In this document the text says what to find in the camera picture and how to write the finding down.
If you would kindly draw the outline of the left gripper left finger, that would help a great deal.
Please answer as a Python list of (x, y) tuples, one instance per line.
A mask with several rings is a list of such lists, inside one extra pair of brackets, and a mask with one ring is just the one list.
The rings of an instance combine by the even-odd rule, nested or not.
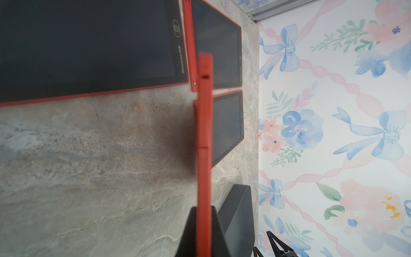
[(196, 257), (197, 256), (196, 231), (197, 231), (197, 207), (192, 207), (190, 209), (175, 257)]

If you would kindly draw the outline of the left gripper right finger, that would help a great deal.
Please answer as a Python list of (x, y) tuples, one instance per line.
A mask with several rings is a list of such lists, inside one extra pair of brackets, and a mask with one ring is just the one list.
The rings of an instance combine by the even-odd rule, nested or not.
[(215, 206), (211, 207), (211, 255), (212, 257), (231, 256)]

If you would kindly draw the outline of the red writing tablet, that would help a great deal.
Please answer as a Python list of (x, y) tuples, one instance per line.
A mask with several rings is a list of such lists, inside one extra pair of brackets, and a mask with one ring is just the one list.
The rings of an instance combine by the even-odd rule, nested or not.
[(178, 1), (2, 1), (1, 106), (188, 83)]
[(214, 96), (212, 167), (215, 167), (243, 140), (243, 91)]
[(211, 148), (213, 128), (213, 57), (198, 56), (197, 161), (198, 205), (196, 252), (198, 257), (211, 256)]
[(189, 81), (198, 91), (201, 53), (213, 57), (213, 89), (243, 86), (241, 26), (206, 1), (183, 1)]

